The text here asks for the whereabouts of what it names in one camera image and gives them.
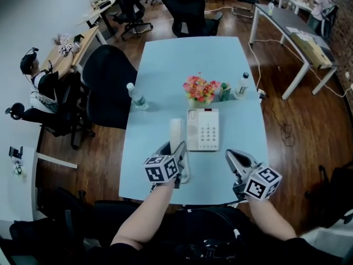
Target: artificial flower arrangement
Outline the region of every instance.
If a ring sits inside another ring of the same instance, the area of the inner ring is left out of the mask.
[[[215,98],[215,91],[220,86],[220,82],[207,82],[205,79],[201,78],[201,73],[199,73],[199,76],[188,77],[187,82],[183,84],[183,87],[187,92],[187,98],[207,104],[213,101]]]

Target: table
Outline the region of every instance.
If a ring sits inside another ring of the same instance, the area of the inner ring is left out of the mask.
[[[76,25],[79,25],[79,24],[82,24],[82,23],[87,23],[89,28],[92,28],[94,27],[94,25],[89,21],[90,19],[94,18],[95,16],[97,15],[100,15],[101,18],[103,19],[108,31],[104,31],[102,34],[103,34],[103,37],[105,40],[108,40],[109,38],[111,38],[112,36],[114,36],[117,32],[117,28],[113,28],[108,19],[106,18],[105,16],[105,11],[108,10],[111,6],[113,6],[113,4],[115,3],[115,0],[109,0],[110,1],[110,4],[102,9],[97,9],[97,10],[93,10],[85,15],[82,16],[82,19],[76,24]]]
[[[309,4],[304,3],[303,0],[288,0],[290,3],[294,4],[296,6],[294,10],[294,14],[297,15],[299,12],[299,9],[303,9],[307,12],[311,12],[313,9],[309,6]],[[283,0],[280,0],[280,3],[278,5],[279,8],[282,8]]]
[[[37,211],[35,177],[38,159],[77,169],[77,165],[40,154],[31,147],[23,147],[23,170],[26,176],[9,175],[9,204],[21,221],[34,221],[43,214]]]
[[[292,11],[275,7],[273,10],[272,16],[268,15],[268,12],[269,12],[269,7],[267,5],[256,4],[249,43],[250,44],[254,43],[256,30],[258,28],[259,15],[261,14],[263,17],[267,18],[282,33],[282,38],[280,43],[283,44],[285,39],[287,39],[292,44],[294,49],[298,52],[298,54],[300,55],[300,57],[304,62],[301,70],[299,71],[295,79],[292,81],[288,89],[282,95],[282,99],[286,100],[289,97],[289,95],[291,95],[293,90],[298,86],[302,78],[305,76],[307,71],[313,65],[310,59],[304,53],[304,51],[302,51],[291,39],[290,37],[291,32],[288,30],[287,27],[296,28],[298,30],[305,31],[306,33],[311,34],[312,37],[314,37],[315,42],[320,45],[321,49],[328,56],[329,60],[332,63],[332,68],[329,70],[326,76],[320,81],[320,83],[316,86],[316,88],[312,91],[314,95],[317,94],[318,91],[325,85],[325,83],[327,83],[330,77],[336,72],[339,65],[330,47],[320,36],[317,36],[316,33],[300,17],[295,15]]]
[[[81,39],[80,49],[76,53],[75,57],[73,58],[73,62],[72,62],[73,69],[78,71],[80,74],[82,74],[82,66],[79,63],[80,63],[84,53],[87,51],[87,48],[91,44],[93,38],[95,36],[97,36],[97,38],[99,39],[99,41],[102,44],[106,44],[106,41],[105,41],[104,37],[102,36],[102,34],[100,33],[97,26],[93,27],[93,28],[85,31],[84,33],[81,33],[81,34],[83,35],[84,38]],[[60,53],[58,52],[58,46],[55,46],[50,51],[50,53],[49,53],[48,57],[45,59],[45,61],[42,63],[40,69],[41,70],[48,69],[49,60],[55,60],[59,54]],[[57,71],[62,67],[66,67],[66,62],[68,62],[68,58],[62,57],[60,59],[60,61],[57,63],[57,65],[53,68],[53,71]]]
[[[150,108],[130,110],[121,164],[121,197],[145,200],[148,196],[152,184],[143,163],[169,141],[170,119],[182,118],[186,134],[189,105],[183,83],[198,72],[208,81],[229,82],[233,87],[247,72],[250,86],[242,100],[210,104],[210,108],[219,109],[220,150],[189,152],[190,181],[173,192],[171,203],[216,205],[235,201],[235,177],[226,162],[226,149],[240,149],[268,163],[259,97],[239,39],[212,36],[151,41],[145,45],[136,80],[136,88]]]

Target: person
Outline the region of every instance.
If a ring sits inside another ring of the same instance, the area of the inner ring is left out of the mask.
[[[326,15],[326,10],[330,9],[333,6],[331,0],[314,0],[314,9],[312,10],[308,25],[315,32],[321,28],[321,22]]]
[[[124,210],[122,205],[116,225],[110,229],[116,233],[111,245],[93,247],[82,263],[341,263],[341,258],[298,238],[269,200],[247,197],[255,224],[234,207],[179,210],[165,215],[173,189],[174,180],[156,187],[137,209]]]
[[[67,56],[58,54],[58,56],[52,61],[52,67],[55,68],[63,59],[65,59],[63,62],[64,65],[58,71],[53,73],[50,73],[47,70],[41,71],[39,69],[39,61],[36,52],[27,54],[23,57],[20,63],[20,69],[26,77],[29,76],[30,82],[40,94],[60,102],[68,85],[73,83],[75,85],[80,85],[81,83],[79,78],[77,80],[77,77],[73,75],[69,76],[74,55],[78,50],[79,46],[74,46],[71,48]]]

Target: bottle cap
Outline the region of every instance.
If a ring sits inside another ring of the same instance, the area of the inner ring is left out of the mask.
[[[133,85],[132,82],[129,82],[129,83],[126,85],[126,88],[127,88],[129,91],[131,91],[131,90],[133,90],[133,89],[135,88],[135,86]]]

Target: plastic bottle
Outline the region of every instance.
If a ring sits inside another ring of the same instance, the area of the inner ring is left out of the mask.
[[[239,80],[236,88],[234,90],[234,97],[237,99],[241,99],[244,97],[247,88],[249,86],[249,74],[244,73],[242,79]]]
[[[142,93],[140,93],[133,83],[129,82],[126,86],[127,90],[129,90],[129,96],[131,97],[132,101],[134,102],[136,108],[140,110],[146,110],[148,108],[148,103],[146,102],[145,98],[143,97]]]
[[[274,8],[275,8],[275,5],[272,2],[270,2],[269,3],[269,15],[272,15]]]

